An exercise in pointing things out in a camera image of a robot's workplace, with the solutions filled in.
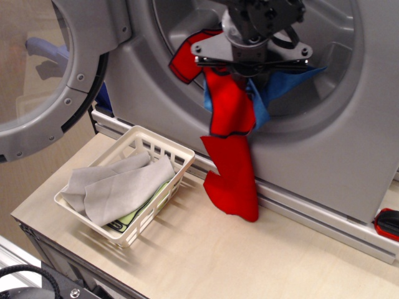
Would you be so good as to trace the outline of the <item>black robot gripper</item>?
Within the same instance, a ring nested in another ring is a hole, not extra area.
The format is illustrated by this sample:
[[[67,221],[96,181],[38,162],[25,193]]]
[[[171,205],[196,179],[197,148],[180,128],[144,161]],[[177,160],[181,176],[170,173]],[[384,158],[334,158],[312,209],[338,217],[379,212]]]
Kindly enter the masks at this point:
[[[234,74],[302,71],[313,54],[293,24],[303,22],[302,1],[222,1],[222,32],[191,46],[200,67],[226,67]]]

